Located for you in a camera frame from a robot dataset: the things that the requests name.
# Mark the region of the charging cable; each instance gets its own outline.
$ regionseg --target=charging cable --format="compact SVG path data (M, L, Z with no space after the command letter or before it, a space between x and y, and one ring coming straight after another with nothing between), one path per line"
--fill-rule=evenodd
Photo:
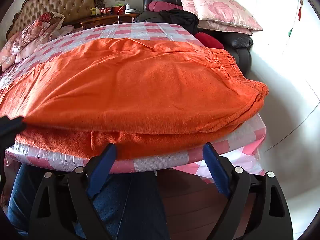
M122 8L123 6L121 6L120 9L118 10L118 24L119 24L119 22L120 22L119 12L120 12L120 10L121 10L121 8Z

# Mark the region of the nightstand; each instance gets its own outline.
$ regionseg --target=nightstand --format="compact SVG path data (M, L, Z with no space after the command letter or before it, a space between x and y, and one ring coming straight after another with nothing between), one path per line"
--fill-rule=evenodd
M133 23L140 13L119 14L119 23ZM82 19L80 25L84 30L118 23L118 15L99 15Z

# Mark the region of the pant leg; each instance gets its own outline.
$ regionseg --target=pant leg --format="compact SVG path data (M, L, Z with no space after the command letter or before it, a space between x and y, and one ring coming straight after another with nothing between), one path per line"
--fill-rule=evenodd
M11 193L7 217L21 235L27 235L33 201L44 177L49 171L22 164Z
M93 205L114 240L170 240L153 171L111 174Z

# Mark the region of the metal screw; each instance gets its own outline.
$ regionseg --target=metal screw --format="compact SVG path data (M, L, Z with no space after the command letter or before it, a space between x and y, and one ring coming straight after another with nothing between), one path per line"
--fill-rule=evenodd
M267 175L268 175L270 178L274 178L274 177L275 177L275 174L274 174L272 171L268 171L268 172L267 172Z
M235 167L235 172L236 173L242 173L243 169L241 167Z
M52 176L52 172L51 171L48 171L44 174L44 177L45 178L50 178Z
M82 173L83 172L83 167L76 167L75 172L76 173Z

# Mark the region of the headboard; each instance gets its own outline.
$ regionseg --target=headboard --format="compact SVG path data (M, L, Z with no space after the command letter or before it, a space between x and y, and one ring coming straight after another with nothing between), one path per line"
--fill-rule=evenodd
M63 14L65 17L63 25L66 25L89 17L91 15L90 9L93 7L105 7L103 0L25 0L7 31L7 40L45 12Z

